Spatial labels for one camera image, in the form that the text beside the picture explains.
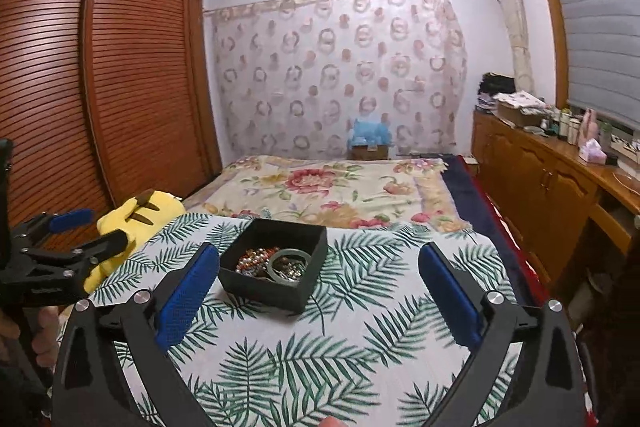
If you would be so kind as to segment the left hand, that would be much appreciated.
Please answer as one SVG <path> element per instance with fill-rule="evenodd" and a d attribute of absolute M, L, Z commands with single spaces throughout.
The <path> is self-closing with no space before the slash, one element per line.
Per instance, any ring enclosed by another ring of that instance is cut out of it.
<path fill-rule="evenodd" d="M 36 354 L 36 362 L 40 367 L 53 369 L 58 359 L 58 331 L 60 330 L 60 310 L 57 306 L 44 307 L 39 310 L 36 332 L 32 338 L 32 350 Z M 6 343 L 20 337 L 20 328 L 6 314 L 1 313 L 1 360 L 9 360 Z"/>

